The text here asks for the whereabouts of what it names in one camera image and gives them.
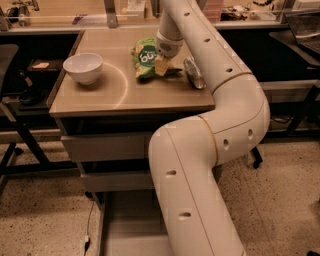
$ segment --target black cable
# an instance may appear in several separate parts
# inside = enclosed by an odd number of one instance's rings
[[[89,217],[88,217],[88,222],[87,222],[87,232],[86,232],[86,241],[85,241],[85,244],[84,244],[84,256],[86,255],[88,249],[89,249],[89,246],[90,246],[90,238],[89,238],[89,225],[90,225],[90,218],[91,218],[91,213],[92,213],[92,210],[93,210],[93,206],[94,206],[94,201],[92,201],[92,205],[91,205],[91,209],[90,209],[90,213],[89,213]]]
[[[277,123],[287,124],[292,120],[292,116],[290,116],[290,117],[272,116],[271,120],[273,120]]]

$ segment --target cable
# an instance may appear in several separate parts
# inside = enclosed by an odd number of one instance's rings
[[[84,254],[83,254],[84,256],[86,255],[86,253],[89,249],[89,246],[90,246],[89,225],[90,225],[90,218],[91,218],[93,206],[94,206],[94,201],[92,201],[92,205],[91,205],[91,209],[90,209],[90,213],[89,213],[89,217],[88,217],[88,222],[87,222],[87,232],[86,232],[85,242],[84,242]]]

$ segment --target drawer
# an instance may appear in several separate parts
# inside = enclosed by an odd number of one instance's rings
[[[152,133],[113,133],[62,136],[61,141],[73,162],[141,159],[148,156]]]

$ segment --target speckled floor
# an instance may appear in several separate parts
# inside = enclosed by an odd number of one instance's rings
[[[41,146],[52,160],[67,159],[59,142]],[[0,145],[0,157],[5,148]],[[259,150],[258,170],[245,155],[224,164],[219,181],[247,255],[305,256],[320,247],[319,139],[268,139]],[[34,161],[27,149],[17,160]],[[0,190],[0,255],[83,255],[93,205],[84,192],[77,170],[7,176]],[[173,255],[150,191],[110,196],[104,255]],[[96,255],[99,216],[93,205],[86,255]]]

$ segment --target screw hole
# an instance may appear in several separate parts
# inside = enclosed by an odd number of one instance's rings
[[[177,174],[177,172],[175,170],[171,170],[166,172],[166,178],[172,178]]]
[[[178,217],[178,219],[179,220],[187,220],[187,219],[189,219],[189,218],[191,218],[191,213],[190,212],[183,212],[183,213],[180,213],[179,214],[179,217]]]
[[[225,150],[228,150],[228,149],[229,149],[230,145],[229,145],[229,141],[228,141],[227,139],[225,139],[225,140],[223,141],[223,147],[224,147]]]
[[[249,140],[253,139],[253,131],[251,129],[249,129],[248,131],[248,137],[249,137]]]

